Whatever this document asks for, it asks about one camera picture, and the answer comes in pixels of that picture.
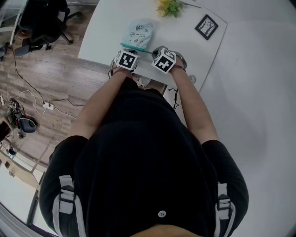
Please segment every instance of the office chair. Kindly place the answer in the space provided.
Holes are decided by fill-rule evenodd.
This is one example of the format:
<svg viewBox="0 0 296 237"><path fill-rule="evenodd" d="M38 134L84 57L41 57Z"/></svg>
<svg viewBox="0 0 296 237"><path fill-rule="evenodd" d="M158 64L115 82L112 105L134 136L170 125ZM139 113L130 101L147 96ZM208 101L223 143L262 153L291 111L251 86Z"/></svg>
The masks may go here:
<svg viewBox="0 0 296 237"><path fill-rule="evenodd" d="M63 21L58 19L59 12L64 12ZM81 12L70 14L66 0L29 0L23 12L19 27L30 37L22 42L22 47L15 50L16 56L22 56L29 52L40 50L46 45L45 50L50 50L50 43L55 42L62 36L67 44L72 44L64 34L66 22L74 16L80 17Z"/></svg>

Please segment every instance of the floor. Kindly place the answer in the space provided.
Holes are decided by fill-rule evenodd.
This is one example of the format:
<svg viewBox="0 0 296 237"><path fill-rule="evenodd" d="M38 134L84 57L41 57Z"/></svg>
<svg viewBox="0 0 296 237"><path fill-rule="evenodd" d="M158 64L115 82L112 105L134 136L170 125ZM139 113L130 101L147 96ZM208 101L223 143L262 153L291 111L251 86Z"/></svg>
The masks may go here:
<svg viewBox="0 0 296 237"><path fill-rule="evenodd" d="M70 6L71 12L83 13L82 18L74 17L67 22L66 35L74 40L72 45L67 45L60 38L52 44L49 51L42 49L16 57L19 73L40 91L45 101L68 98L76 105L83 105L108 80L107 66L77 58L94 9L95 6ZM9 35L0 38L1 41L7 40ZM17 48L20 45L21 41L16 39L13 47ZM164 87L163 84L155 84L157 88ZM18 102L24 106L25 113L31 115L38 123L37 133L27 135L22 140L14 134L14 143L18 149L35 159L38 159L48 147L42 158L43 163L48 163L54 147L67 136L74 118L57 110L47 110L44 115L38 114L34 109L33 96L29 92L21 94L25 90L31 90L36 96L36 109L43 113L40 95L17 75L12 51L8 50L4 61L0 63L0 93L6 99L8 94L20 96ZM82 109L81 106L75 107L66 100L54 102L54 105L74 117L77 117ZM6 110L7 107L0 108L0 115Z"/></svg>

